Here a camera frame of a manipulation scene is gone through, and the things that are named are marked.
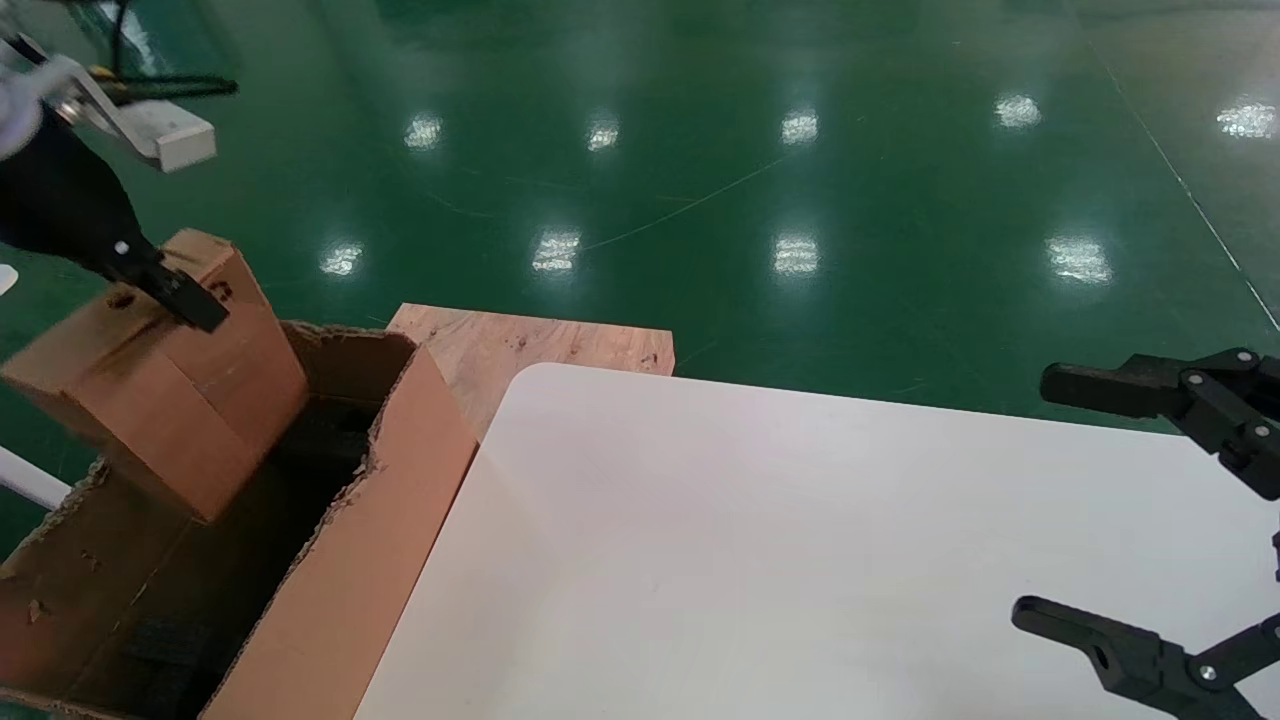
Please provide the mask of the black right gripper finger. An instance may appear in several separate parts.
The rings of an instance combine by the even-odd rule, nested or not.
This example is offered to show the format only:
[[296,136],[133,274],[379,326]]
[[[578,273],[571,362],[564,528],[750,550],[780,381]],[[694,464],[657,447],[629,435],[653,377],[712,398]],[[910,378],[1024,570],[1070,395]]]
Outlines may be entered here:
[[1240,682],[1279,661],[1279,616],[1189,653],[1155,632],[1046,598],[1019,598],[1021,632],[1080,651],[1111,694],[1175,719],[1258,719]]
[[1134,419],[1162,418],[1266,501],[1279,497],[1279,360],[1226,350],[1196,360],[1143,354],[1115,369],[1055,363],[1042,400]]

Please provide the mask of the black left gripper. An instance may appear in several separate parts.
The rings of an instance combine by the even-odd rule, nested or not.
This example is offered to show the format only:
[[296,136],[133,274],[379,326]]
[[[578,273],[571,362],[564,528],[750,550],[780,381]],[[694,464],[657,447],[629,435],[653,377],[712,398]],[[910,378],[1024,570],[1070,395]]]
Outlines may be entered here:
[[163,265],[115,172],[51,108],[3,156],[3,242],[69,260],[145,292],[182,324],[215,332],[225,306],[193,277]]

